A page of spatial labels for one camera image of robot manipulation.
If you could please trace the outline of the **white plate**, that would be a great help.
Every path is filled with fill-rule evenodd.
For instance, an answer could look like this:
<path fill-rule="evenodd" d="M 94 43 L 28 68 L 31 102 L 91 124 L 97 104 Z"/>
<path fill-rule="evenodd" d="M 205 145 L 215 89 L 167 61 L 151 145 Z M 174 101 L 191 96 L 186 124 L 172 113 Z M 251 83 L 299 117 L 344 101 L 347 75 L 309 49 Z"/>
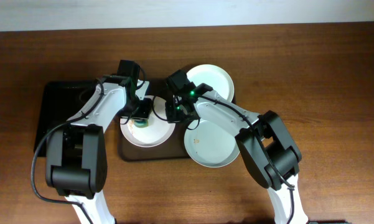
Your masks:
<path fill-rule="evenodd" d="M 187 72 L 187 78 L 196 86 L 202 83 L 211 86 L 227 101 L 233 100 L 235 93 L 233 80 L 224 69 L 216 65 L 203 64 L 193 67 Z"/>
<path fill-rule="evenodd" d="M 135 146 L 155 147 L 168 140 L 175 130 L 175 123 L 166 121 L 165 100 L 161 97 L 155 97 L 153 101 L 154 110 L 150 109 L 146 128 L 137 128 L 134 125 L 134 119 L 126 123 L 126 119 L 120 119 L 120 129 L 123 136 Z"/>

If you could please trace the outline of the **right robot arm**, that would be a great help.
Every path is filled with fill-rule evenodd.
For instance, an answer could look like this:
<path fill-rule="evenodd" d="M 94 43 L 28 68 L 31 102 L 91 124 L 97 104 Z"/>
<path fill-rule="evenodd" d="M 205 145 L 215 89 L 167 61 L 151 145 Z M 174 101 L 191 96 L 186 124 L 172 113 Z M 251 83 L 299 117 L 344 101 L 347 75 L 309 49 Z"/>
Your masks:
<path fill-rule="evenodd" d="M 245 110 L 207 84 L 195 85 L 178 70 L 166 78 L 172 99 L 166 103 L 170 123 L 203 119 L 235 138 L 245 167 L 268 191 L 276 223 L 308 223 L 298 191 L 302 154 L 282 119 Z"/>

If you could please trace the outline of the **white plate top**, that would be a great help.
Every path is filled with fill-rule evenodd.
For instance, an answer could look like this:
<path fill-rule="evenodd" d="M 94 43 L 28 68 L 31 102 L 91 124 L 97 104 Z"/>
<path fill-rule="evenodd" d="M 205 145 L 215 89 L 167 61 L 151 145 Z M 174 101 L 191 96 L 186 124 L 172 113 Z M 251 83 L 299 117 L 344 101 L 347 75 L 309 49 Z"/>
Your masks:
<path fill-rule="evenodd" d="M 193 67 L 187 72 L 187 78 L 196 86 L 202 83 L 211 86 L 227 101 L 233 100 L 235 93 L 233 80 L 224 69 L 216 65 L 203 64 Z"/>

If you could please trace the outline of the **pale blue plate bottom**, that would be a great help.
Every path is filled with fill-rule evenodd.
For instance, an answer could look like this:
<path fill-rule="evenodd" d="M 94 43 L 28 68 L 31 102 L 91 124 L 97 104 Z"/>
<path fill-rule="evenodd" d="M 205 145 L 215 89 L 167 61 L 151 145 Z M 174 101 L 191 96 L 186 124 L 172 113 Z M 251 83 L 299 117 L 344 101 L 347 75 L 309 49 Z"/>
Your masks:
<path fill-rule="evenodd" d="M 240 154 L 231 134 L 203 119 L 192 121 L 188 125 L 184 134 L 184 146 L 191 159 L 209 168 L 227 166 Z"/>

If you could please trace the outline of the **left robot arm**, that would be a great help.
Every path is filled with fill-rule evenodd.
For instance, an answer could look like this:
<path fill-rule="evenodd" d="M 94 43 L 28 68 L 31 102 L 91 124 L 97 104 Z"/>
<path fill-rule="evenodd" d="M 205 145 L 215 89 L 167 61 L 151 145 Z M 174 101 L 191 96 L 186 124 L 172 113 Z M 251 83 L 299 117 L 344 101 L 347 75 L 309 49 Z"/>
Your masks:
<path fill-rule="evenodd" d="M 116 223 L 103 187 L 108 164 L 104 133 L 113 118 L 149 117 L 149 86 L 143 69 L 121 60 L 116 73 L 98 80 L 93 95 L 46 139 L 46 183 L 74 207 L 81 223 Z"/>

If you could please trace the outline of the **brown plastic serving tray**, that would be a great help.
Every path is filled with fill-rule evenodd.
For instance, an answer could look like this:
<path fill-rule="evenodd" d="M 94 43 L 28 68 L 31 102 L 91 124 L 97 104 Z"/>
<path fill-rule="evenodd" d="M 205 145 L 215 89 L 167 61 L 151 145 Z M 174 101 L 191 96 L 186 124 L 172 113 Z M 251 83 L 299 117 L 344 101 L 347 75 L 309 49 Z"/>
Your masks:
<path fill-rule="evenodd" d="M 161 97 L 165 100 L 170 99 L 170 93 L 163 90 L 166 87 L 164 79 L 153 78 L 150 80 L 149 87 L 147 89 L 146 96 L 152 95 L 157 96 L 156 100 Z M 137 161 L 153 161 L 153 160 L 165 160 L 165 159 L 190 159 L 184 146 L 184 134 L 185 131 L 189 131 L 187 126 L 192 121 L 184 121 L 176 123 L 175 129 L 163 143 L 156 146 L 142 147 L 133 144 L 128 140 L 131 134 L 123 131 L 124 128 L 128 130 L 126 125 L 119 125 L 118 127 L 118 155 L 126 162 L 137 162 Z"/>

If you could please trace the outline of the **green cleaning sponge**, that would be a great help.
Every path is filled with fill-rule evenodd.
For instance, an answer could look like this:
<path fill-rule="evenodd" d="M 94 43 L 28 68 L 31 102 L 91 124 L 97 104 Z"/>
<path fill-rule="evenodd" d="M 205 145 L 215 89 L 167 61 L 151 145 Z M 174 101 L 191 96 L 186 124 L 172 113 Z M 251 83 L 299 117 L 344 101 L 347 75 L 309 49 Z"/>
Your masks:
<path fill-rule="evenodd" d="M 146 128 L 149 126 L 149 122 L 147 119 L 135 119 L 134 125 L 137 128 Z"/>

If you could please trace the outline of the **black rectangular tray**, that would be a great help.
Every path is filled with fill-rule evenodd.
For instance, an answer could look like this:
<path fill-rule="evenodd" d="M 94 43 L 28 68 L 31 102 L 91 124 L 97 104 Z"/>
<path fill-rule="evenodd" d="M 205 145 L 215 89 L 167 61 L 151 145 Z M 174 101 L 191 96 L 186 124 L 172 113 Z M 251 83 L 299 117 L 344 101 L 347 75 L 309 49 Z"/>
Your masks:
<path fill-rule="evenodd" d="M 53 81 L 44 88 L 34 152 L 46 132 L 75 115 L 94 94 L 96 81 Z"/>

